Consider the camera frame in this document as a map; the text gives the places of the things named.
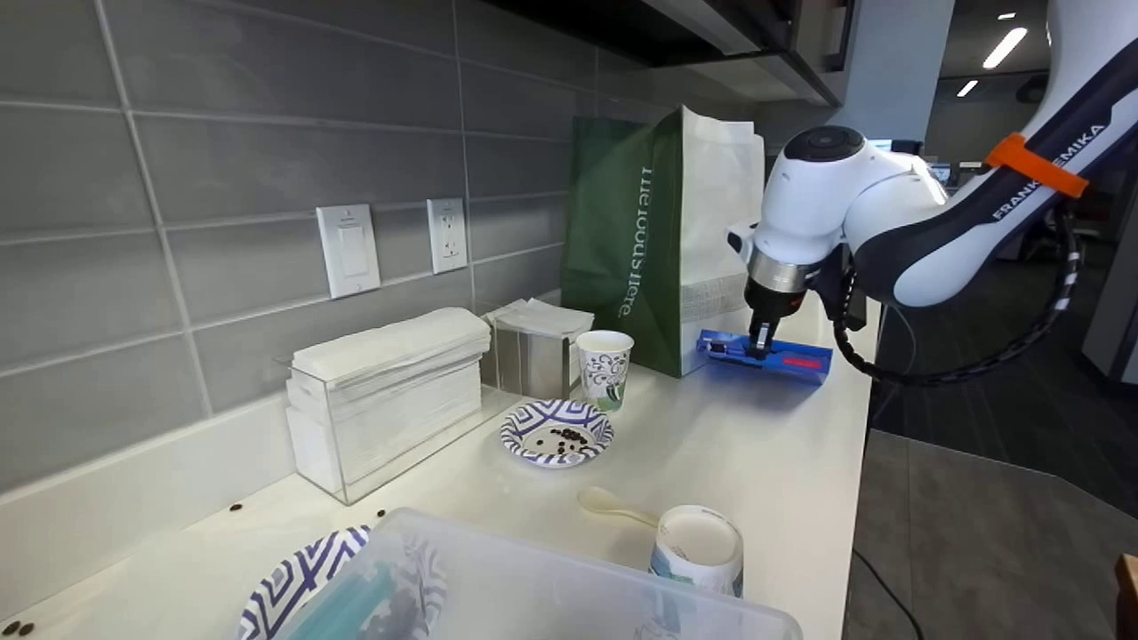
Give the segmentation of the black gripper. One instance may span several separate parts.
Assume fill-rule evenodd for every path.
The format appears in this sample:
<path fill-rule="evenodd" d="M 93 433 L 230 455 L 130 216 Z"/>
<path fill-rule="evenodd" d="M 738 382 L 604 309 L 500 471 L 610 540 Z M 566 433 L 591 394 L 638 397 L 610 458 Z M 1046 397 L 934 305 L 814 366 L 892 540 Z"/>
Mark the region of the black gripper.
<path fill-rule="evenodd" d="M 764 356 L 771 344 L 775 320 L 791 316 L 801 309 L 803 296 L 801 290 L 771 290 L 771 288 L 749 280 L 743 288 L 743 299 L 755 312 L 749 316 L 749 347 L 758 356 Z"/>

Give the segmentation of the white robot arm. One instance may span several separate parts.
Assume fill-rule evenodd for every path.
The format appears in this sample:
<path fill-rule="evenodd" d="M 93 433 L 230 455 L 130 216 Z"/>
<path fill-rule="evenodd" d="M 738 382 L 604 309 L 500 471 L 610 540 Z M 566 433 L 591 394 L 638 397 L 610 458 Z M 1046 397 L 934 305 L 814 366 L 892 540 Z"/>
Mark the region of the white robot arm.
<path fill-rule="evenodd" d="M 906 309 L 955 299 L 1031 216 L 1076 202 L 1138 126 L 1138 0 L 1050 0 L 1053 71 L 1037 109 L 1001 135 L 985 171 L 944 193 L 909 154 L 855 126 L 790 139 L 767 171 L 745 264 L 745 339 L 767 347 L 808 288 L 841 278 Z"/>

